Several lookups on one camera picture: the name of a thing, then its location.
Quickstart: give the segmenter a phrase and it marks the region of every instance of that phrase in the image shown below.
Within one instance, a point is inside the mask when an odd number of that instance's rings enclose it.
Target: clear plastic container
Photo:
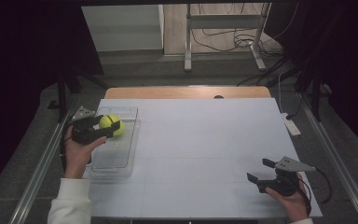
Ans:
[[[124,122],[125,130],[121,135],[109,138],[105,144],[94,150],[91,164],[89,164],[91,178],[126,178],[132,173],[140,128],[138,108],[133,106],[100,107],[97,111],[97,116],[110,114],[118,116]]]

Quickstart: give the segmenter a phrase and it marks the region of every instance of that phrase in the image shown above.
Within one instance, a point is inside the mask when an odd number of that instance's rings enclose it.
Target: table leg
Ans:
[[[266,66],[264,65],[263,60],[260,57],[260,49],[258,47],[258,42],[260,41],[261,34],[264,30],[264,24],[266,23],[267,14],[269,12],[269,5],[270,3],[265,3],[263,10],[261,11],[261,18],[257,31],[255,33],[255,40],[250,47],[251,52],[255,58],[255,63],[257,64],[258,70],[260,71],[266,71]]]
[[[187,15],[186,15],[186,50],[185,50],[185,71],[191,71],[191,12],[190,4],[187,4]]]

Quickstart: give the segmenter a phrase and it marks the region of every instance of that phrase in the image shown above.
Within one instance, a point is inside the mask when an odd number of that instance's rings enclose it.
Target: white table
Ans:
[[[298,160],[275,99],[117,99],[101,106],[137,106],[141,126],[132,175],[91,181],[93,216],[285,217],[246,177],[275,178],[263,158]],[[317,203],[311,205],[310,215],[320,217]]]

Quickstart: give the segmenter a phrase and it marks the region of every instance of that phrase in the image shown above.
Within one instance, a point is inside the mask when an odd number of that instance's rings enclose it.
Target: tennis ball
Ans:
[[[124,126],[124,122],[118,118],[118,116],[116,115],[105,115],[100,119],[100,128],[109,128],[110,126],[112,126],[112,123],[117,122],[120,120],[120,128],[116,131],[113,132],[113,136],[118,136],[121,135],[124,130],[126,129],[126,127]]]

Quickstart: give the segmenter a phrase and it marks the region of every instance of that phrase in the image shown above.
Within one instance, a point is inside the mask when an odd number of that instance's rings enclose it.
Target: wooden panel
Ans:
[[[224,98],[269,98],[266,87],[136,87],[111,88],[105,99],[208,99],[221,95]]]

